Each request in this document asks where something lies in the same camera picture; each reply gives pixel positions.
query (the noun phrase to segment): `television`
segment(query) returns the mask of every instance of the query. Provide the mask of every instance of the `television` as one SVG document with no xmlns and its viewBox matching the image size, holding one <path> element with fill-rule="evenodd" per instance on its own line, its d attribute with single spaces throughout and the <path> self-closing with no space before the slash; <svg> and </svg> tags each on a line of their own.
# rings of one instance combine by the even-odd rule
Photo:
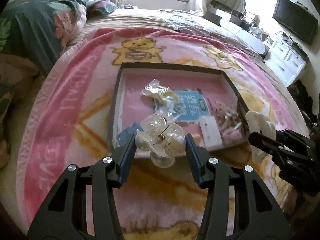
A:
<svg viewBox="0 0 320 240">
<path fill-rule="evenodd" d="M 303 7 L 289 0 L 278 0 L 273 19 L 302 41 L 312 45 L 318 30 L 318 20 Z"/>
</svg>

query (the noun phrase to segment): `silver screw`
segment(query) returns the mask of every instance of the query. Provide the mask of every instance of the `silver screw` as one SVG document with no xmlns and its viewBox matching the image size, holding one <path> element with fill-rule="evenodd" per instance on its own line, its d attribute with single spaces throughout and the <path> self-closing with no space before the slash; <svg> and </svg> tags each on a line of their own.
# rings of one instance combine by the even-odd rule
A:
<svg viewBox="0 0 320 240">
<path fill-rule="evenodd" d="M 244 169 L 245 169 L 247 172 L 253 171 L 253 168 L 252 168 L 250 165 L 246 165 L 246 166 L 244 167 Z"/>
<path fill-rule="evenodd" d="M 104 163 L 111 163 L 112 162 L 112 158 L 111 157 L 105 157 L 102 160 Z"/>
<path fill-rule="evenodd" d="M 77 168 L 74 164 L 68 166 L 68 171 L 74 171 Z"/>
<path fill-rule="evenodd" d="M 210 158 L 209 159 L 209 163 L 212 163 L 212 164 L 217 164 L 219 161 L 217 158 Z"/>
</svg>

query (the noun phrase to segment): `floral bedding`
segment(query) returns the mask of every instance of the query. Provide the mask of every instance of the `floral bedding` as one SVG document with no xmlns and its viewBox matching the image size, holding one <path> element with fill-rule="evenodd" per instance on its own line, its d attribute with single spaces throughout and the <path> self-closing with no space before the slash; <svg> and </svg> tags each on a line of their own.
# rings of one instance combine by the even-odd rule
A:
<svg viewBox="0 0 320 240">
<path fill-rule="evenodd" d="M 48 74 L 81 19 L 81 7 L 85 0 L 33 0 L 5 8 L 0 53 L 27 58 Z"/>
</svg>

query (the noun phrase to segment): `white cabinet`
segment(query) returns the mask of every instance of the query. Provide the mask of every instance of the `white cabinet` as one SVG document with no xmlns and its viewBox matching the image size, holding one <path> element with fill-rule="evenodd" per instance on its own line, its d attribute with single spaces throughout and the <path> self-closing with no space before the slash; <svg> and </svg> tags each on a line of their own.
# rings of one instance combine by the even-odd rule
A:
<svg viewBox="0 0 320 240">
<path fill-rule="evenodd" d="M 280 38 L 273 42 L 265 62 L 286 87 L 302 77 L 307 65 L 301 56 Z"/>
</svg>

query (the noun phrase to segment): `mattress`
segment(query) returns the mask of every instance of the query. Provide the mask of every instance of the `mattress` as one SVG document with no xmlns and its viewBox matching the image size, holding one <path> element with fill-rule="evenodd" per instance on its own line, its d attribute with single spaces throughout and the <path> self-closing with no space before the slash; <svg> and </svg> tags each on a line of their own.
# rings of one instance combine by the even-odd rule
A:
<svg viewBox="0 0 320 240">
<path fill-rule="evenodd" d="M 67 44 L 66 50 L 77 44 L 82 40 L 86 34 L 99 28 L 113 28 L 122 29 L 129 27 L 151 27 L 155 29 L 164 29 L 173 31 L 161 17 L 157 10 L 144 10 L 144 9 L 117 9 L 115 12 L 110 14 L 106 18 L 91 18 L 88 19 L 84 28 L 80 33 Z M 290 96 L 288 90 L 282 85 L 279 79 L 274 73 L 257 57 L 251 57 L 252 60 L 259 66 L 259 68 L 265 73 L 267 78 L 271 81 L 272 85 L 279 92 L 281 99 L 286 103 L 287 108 L 290 109 L 292 118 L 296 123 L 300 124 L 302 129 L 305 131 L 305 135 L 308 134 L 307 127 L 303 120 L 303 117 Z M 20 222 L 20 215 L 17 207 L 17 201 L 15 196 L 15 185 L 16 185 L 16 163 L 18 158 L 19 147 L 23 136 L 24 127 L 27 123 L 29 113 L 31 111 L 33 102 L 36 95 L 41 88 L 43 77 L 36 80 L 33 86 L 30 96 L 26 101 L 19 105 L 16 105 L 12 109 L 12 115 L 9 121 L 9 143 L 12 145 L 12 158 L 10 163 L 0 171 L 0 201 L 7 210 L 8 214 L 12 217 L 13 221 L 18 227 L 25 232 L 23 225 Z M 230 159 L 225 159 L 221 156 L 221 159 L 227 163 L 231 163 Z"/>
</svg>

